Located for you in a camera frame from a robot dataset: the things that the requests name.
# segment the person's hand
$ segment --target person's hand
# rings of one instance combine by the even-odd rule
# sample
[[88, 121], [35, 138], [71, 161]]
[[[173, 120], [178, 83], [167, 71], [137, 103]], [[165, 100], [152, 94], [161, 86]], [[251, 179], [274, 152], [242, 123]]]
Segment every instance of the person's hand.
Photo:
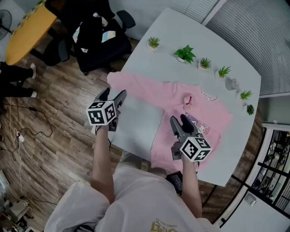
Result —
[[181, 156], [181, 160], [182, 160], [182, 163], [183, 165], [186, 165], [186, 166], [193, 166], [194, 170], [198, 170], [198, 163], [197, 162], [191, 162], [189, 159], [187, 159], [185, 157], [185, 155], [182, 154]]
[[109, 131], [109, 126], [108, 125], [105, 125], [105, 126], [98, 126], [98, 127], [96, 127], [96, 131], [95, 131], [95, 133], [96, 133], [96, 135], [97, 135], [97, 133], [99, 133], [99, 132], [108, 132]]

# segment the black pants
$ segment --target black pants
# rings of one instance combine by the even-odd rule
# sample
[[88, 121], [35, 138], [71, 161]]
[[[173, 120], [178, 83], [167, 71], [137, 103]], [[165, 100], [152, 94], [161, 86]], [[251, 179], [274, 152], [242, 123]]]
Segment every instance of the black pants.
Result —
[[22, 88], [11, 82], [24, 81], [33, 76], [31, 68], [21, 68], [0, 62], [0, 99], [3, 97], [31, 97], [33, 89]]

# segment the pink sweatshirt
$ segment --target pink sweatshirt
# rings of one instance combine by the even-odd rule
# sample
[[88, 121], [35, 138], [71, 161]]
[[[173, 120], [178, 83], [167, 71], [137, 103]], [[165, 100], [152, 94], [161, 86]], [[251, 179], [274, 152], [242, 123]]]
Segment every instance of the pink sweatshirt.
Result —
[[171, 116], [175, 116], [181, 123], [180, 115], [185, 114], [196, 124], [199, 132], [213, 148], [207, 159], [214, 155], [221, 135], [232, 119], [232, 115], [218, 99], [207, 96], [197, 85], [156, 82], [124, 72], [111, 72], [108, 83], [116, 90], [126, 89], [129, 95], [164, 109], [151, 148], [151, 165], [169, 172], [182, 170], [182, 161], [172, 158], [171, 147], [177, 139], [170, 126]]

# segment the white table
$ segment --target white table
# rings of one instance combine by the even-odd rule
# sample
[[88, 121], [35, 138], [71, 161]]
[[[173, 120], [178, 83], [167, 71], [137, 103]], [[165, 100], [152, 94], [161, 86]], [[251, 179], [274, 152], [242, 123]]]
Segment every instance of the white table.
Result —
[[[147, 47], [150, 36], [160, 38], [160, 47], [151, 51]], [[189, 44], [197, 56], [195, 63], [177, 61], [172, 54]], [[200, 58], [209, 58], [212, 68], [197, 69]], [[152, 78], [159, 82], [172, 81], [197, 84], [219, 100], [232, 113], [233, 119], [222, 136], [214, 156], [199, 171], [198, 179], [224, 186], [233, 173], [247, 143], [255, 114], [248, 115], [236, 91], [225, 87], [225, 80], [216, 79], [215, 72], [222, 66], [230, 66], [229, 77], [236, 78], [241, 90], [252, 90], [247, 101], [256, 109], [260, 93], [261, 77], [249, 62], [231, 45], [195, 20], [172, 9], [165, 9], [148, 29], [126, 62], [123, 72]], [[112, 90], [109, 99], [117, 94]], [[117, 132], [111, 135], [113, 144], [150, 160], [150, 149], [161, 122], [163, 111], [128, 96], [121, 108]]]

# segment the cartoon print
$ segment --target cartoon print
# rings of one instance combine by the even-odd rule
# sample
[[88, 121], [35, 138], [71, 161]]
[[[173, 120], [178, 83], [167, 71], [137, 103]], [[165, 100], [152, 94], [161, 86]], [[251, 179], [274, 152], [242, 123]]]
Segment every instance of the cartoon print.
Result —
[[193, 122], [193, 124], [196, 125], [196, 127], [198, 128], [198, 132], [200, 134], [207, 135], [209, 133], [210, 128], [206, 124], [197, 120], [195, 117], [193, 117], [192, 115], [188, 113], [185, 113], [185, 115]]
[[193, 117], [192, 115], [188, 114], [188, 113], [185, 113], [185, 115], [193, 122], [193, 124], [196, 126], [197, 123], [198, 123], [198, 120]]
[[158, 218], [152, 222], [150, 232], [178, 232], [176, 225], [166, 224]]

